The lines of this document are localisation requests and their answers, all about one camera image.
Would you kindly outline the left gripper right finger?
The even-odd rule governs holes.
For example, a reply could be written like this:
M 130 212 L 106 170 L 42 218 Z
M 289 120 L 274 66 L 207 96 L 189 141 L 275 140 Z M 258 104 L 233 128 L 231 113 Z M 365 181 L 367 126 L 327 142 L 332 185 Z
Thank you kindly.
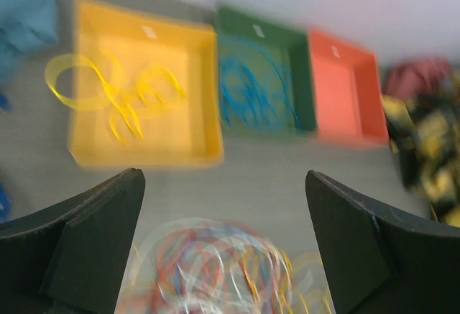
M 305 193 L 337 313 L 458 313 L 459 229 L 309 171 Z

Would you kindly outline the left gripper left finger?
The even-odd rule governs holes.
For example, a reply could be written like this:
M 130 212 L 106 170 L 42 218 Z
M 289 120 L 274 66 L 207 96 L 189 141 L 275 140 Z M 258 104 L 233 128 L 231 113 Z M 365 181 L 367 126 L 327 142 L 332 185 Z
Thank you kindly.
M 1 224 L 1 311 L 113 312 L 146 180 L 129 168 Z

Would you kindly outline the yellow plaid cloth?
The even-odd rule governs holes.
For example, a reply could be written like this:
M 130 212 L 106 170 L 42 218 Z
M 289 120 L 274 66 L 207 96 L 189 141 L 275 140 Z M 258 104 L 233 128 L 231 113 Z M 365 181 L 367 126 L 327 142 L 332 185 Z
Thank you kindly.
M 390 146 L 405 189 L 424 198 L 432 218 L 459 226 L 459 81 L 433 93 L 382 98 Z

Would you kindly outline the coral red plastic bin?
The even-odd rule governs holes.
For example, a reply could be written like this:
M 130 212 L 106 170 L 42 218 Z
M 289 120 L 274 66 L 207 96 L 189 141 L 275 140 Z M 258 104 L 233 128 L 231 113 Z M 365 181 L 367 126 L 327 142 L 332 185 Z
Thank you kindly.
M 317 137 L 356 148 L 388 143 L 374 53 L 319 29 L 308 31 Z

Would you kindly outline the pink cloth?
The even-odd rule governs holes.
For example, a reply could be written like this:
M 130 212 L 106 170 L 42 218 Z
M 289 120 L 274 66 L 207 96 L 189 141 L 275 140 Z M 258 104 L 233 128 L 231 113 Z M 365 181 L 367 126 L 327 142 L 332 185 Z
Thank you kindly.
M 452 74 L 450 62 L 440 57 L 421 57 L 394 66 L 387 75 L 384 94 L 399 99 L 433 93 Z

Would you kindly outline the yellow plastic bin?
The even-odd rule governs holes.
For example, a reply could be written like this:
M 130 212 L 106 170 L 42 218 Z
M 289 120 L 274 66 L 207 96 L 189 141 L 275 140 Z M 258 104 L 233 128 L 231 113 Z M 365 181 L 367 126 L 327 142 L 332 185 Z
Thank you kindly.
M 204 167 L 224 158 L 217 39 L 209 24 L 75 2 L 77 99 L 69 149 L 83 167 Z

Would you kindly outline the green plastic bin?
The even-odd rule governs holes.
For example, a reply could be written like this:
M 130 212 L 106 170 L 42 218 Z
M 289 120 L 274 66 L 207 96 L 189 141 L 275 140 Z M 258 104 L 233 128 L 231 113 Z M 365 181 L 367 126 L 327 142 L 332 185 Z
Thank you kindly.
M 224 132 L 286 137 L 317 128 L 305 32 L 230 6 L 214 19 Z

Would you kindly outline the light blue cloth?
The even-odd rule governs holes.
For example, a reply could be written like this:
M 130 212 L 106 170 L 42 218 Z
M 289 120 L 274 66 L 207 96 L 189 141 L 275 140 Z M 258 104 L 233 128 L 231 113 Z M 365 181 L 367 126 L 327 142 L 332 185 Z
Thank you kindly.
M 57 0 L 1 0 L 1 84 L 25 58 L 57 42 Z

